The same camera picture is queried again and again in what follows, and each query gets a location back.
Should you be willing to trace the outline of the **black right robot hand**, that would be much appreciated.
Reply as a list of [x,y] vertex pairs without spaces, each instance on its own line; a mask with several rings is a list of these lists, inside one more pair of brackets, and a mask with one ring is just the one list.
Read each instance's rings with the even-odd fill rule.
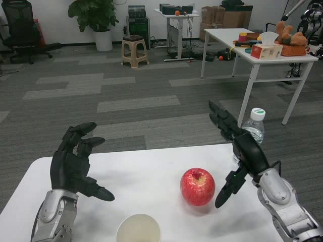
[[226,183],[218,194],[215,207],[220,208],[226,203],[231,194],[236,194],[245,183],[245,177],[257,176],[269,169],[267,158],[251,133],[238,127],[237,120],[225,109],[212,101],[208,102],[211,113],[209,117],[213,124],[220,129],[221,136],[233,144],[234,155],[239,159],[239,168],[230,171]]

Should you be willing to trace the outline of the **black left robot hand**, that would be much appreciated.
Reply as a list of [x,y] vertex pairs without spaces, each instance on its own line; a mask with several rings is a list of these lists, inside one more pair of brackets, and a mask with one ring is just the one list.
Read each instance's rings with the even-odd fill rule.
[[82,193],[104,201],[113,201],[115,196],[88,176],[89,156],[92,149],[105,142],[102,137],[83,139],[96,128],[95,122],[87,122],[69,127],[62,142],[52,157],[50,167],[51,187],[72,193]]

